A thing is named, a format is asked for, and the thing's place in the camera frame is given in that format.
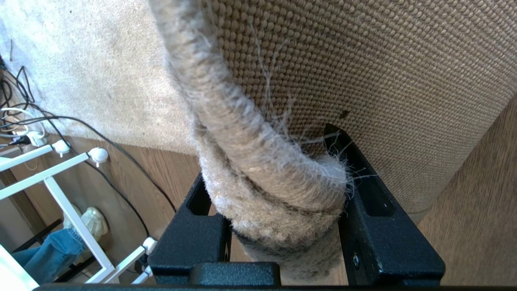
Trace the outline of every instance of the beige shoe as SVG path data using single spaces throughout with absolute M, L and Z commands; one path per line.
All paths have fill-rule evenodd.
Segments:
M 106 218 L 95 207 L 88 207 L 86 212 L 81 216 L 81 220 L 97 241 L 100 237 L 108 233 L 109 228 Z
M 81 210 L 79 210 L 79 208 L 77 208 L 77 206 L 72 204 L 72 207 L 75 209 L 75 211 L 77 212 L 79 217 L 81 217 L 81 215 L 83 215 L 81 213 Z M 73 228 L 72 220 L 65 213 L 63 213 L 63 228 Z

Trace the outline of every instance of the person's leg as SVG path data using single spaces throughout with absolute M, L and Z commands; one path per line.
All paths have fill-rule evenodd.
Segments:
M 63 225 L 71 227 L 71 223 L 66 220 L 67 217 Z M 97 241 L 108 232 L 108 224 L 96 208 L 88 208 L 81 220 Z M 85 249 L 85 243 L 73 228 L 58 230 L 47 236 L 43 245 L 23 267 L 39 284 L 50 283 L 73 264 Z
M 23 267 L 23 266 L 25 266 L 26 263 L 28 263 L 32 259 L 32 257 L 36 254 L 36 252 L 38 252 L 39 248 L 40 247 L 37 246 L 32 249 L 19 251 L 16 253 L 12 253 L 11 256 L 18 262 L 18 264 L 20 264 L 20 266 Z
M 85 248 L 83 240 L 72 228 L 61 229 L 47 236 L 23 268 L 38 284 L 51 283 Z

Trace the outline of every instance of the cord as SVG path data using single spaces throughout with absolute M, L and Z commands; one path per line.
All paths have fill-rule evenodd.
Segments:
M 75 154 L 78 154 L 78 152 L 72 147 L 71 143 L 68 142 L 65 137 L 61 134 L 61 132 L 57 129 L 57 127 L 55 126 L 55 124 L 51 121 L 51 119 L 56 119 L 56 118 L 52 118 L 52 117 L 49 117 L 48 114 L 50 115 L 53 115 L 47 111 L 44 111 L 42 110 L 39 106 L 37 106 L 36 104 L 34 104 L 35 100 L 34 100 L 34 97 L 32 95 L 32 92 L 31 92 L 31 87 L 30 87 L 30 84 L 29 84 L 29 81 L 28 81 L 28 78 L 27 78 L 27 73 L 25 71 L 25 67 L 22 66 L 20 68 L 20 71 L 18 72 L 17 76 L 15 77 L 11 72 L 9 71 L 6 71 L 12 78 L 14 78 L 16 80 L 16 84 L 14 84 L 12 81 L 11 83 L 13 83 L 15 85 L 15 87 L 18 89 L 18 91 L 20 92 L 21 96 L 25 99 L 25 103 L 21 103 L 21 104 L 16 104 L 14 106 L 9 106 L 9 102 L 11 101 L 12 99 L 12 87 L 10 86 L 9 82 L 5 81 L 5 80 L 2 80 L 2 93 L 4 94 L 4 97 L 5 97 L 5 101 L 0 105 L 0 109 L 2 109 L 3 111 L 3 115 L 4 115 L 4 118 L 2 118 L 2 121 L 4 122 L 4 125 L 2 125 L 1 128 L 6 128 L 8 126 L 11 126 L 11 125 L 19 125 L 21 123 L 23 123 L 24 121 L 28 121 L 28 120 L 22 120 L 22 121 L 17 121 L 17 122 L 10 122 L 10 121 L 6 121 L 5 120 L 5 113 L 7 113 L 7 108 L 9 109 L 14 109 L 15 111 L 18 111 L 19 113 L 20 112 L 23 112 L 22 110 L 26 110 L 29 106 L 32 106 L 33 108 L 37 109 L 39 112 L 41 112 L 41 114 L 44 116 L 42 118 L 34 118 L 34 116 L 32 116 L 30 113 L 26 112 L 29 116 L 33 117 L 32 119 L 30 120 L 38 120 L 38 121 L 35 121 L 35 122 L 31 122 L 31 123 L 36 123 L 36 122 L 42 122 L 44 120 L 46 120 L 47 122 L 50 123 L 50 125 L 54 128 L 54 130 L 57 132 L 57 134 L 59 135 L 59 137 L 65 141 L 69 147 L 70 147 L 70 150 L 75 153 Z M 27 84 L 27 90 L 28 90 L 28 93 L 27 93 L 27 90 L 25 89 L 25 87 L 23 86 L 23 84 L 19 81 L 19 76 L 20 74 L 23 73 L 24 75 L 24 78 L 25 78 L 25 83 Z M 6 94 L 6 86 L 9 90 L 9 94 Z M 20 108 L 15 108 L 16 106 L 20 106 L 20 105 L 23 105 L 24 108 L 23 109 L 20 109 Z M 140 171 L 142 171 L 144 174 L 146 174 L 146 176 L 148 177 L 148 179 L 150 179 L 153 184 L 159 188 L 159 190 L 161 190 L 161 193 L 163 193 L 165 195 L 165 197 L 167 198 L 167 200 L 170 202 L 173 210 L 174 210 L 174 213 L 176 213 L 176 208 L 174 207 L 174 205 L 172 204 L 172 202 L 170 201 L 170 199 L 168 198 L 168 196 L 164 193 L 163 189 L 161 189 L 161 187 L 158 186 L 158 184 L 152 179 L 152 177 L 145 171 L 145 169 L 142 168 L 142 166 L 140 166 L 140 164 L 138 164 L 136 162 L 136 160 L 134 160 L 134 158 L 129 154 L 127 153 L 124 149 L 120 148 L 117 144 L 115 144 L 114 142 L 112 142 L 111 140 L 109 140 L 108 138 L 106 138 L 105 136 L 103 136 L 102 134 L 100 134 L 98 131 L 96 131 L 93 127 L 91 127 L 89 124 L 83 122 L 83 121 L 80 121 L 80 120 L 77 120 L 79 122 L 81 122 L 82 124 L 86 125 L 88 128 L 90 128 L 91 130 L 93 130 L 96 134 L 98 134 L 101 138 L 103 138 L 104 140 L 106 140 L 109 144 L 113 145 L 115 148 L 117 148 L 118 150 L 120 150 L 122 153 L 124 153 L 125 156 L 127 156 L 128 158 L 130 158 L 130 160 L 132 162 L 134 162 L 138 168 L 140 169 Z M 145 230 L 145 233 L 146 233 L 146 236 L 149 237 L 150 234 L 149 234 L 149 229 L 147 228 L 147 225 L 145 224 L 144 220 L 142 219 L 142 217 L 140 216 L 140 214 L 138 213 L 138 211 L 136 210 L 136 208 L 134 207 L 134 205 L 127 199 L 127 197 L 122 193 L 122 191 L 120 191 L 111 181 L 110 179 L 100 170 L 98 169 L 97 167 L 95 167 L 94 165 L 90 164 L 89 162 L 85 161 L 85 163 L 91 167 L 93 170 L 97 171 L 103 178 L 104 180 L 108 183 L 108 185 L 129 205 L 129 207 L 131 208 L 131 210 L 136 214 L 136 216 L 138 217 L 138 219 L 140 220 L 140 222 L 142 223 L 142 226 L 144 227 L 144 230 Z

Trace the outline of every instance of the blue jeans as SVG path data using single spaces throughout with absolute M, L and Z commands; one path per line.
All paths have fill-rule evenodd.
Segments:
M 11 254 L 38 284 L 51 283 L 85 250 L 83 239 L 65 228 L 47 236 L 41 246 Z

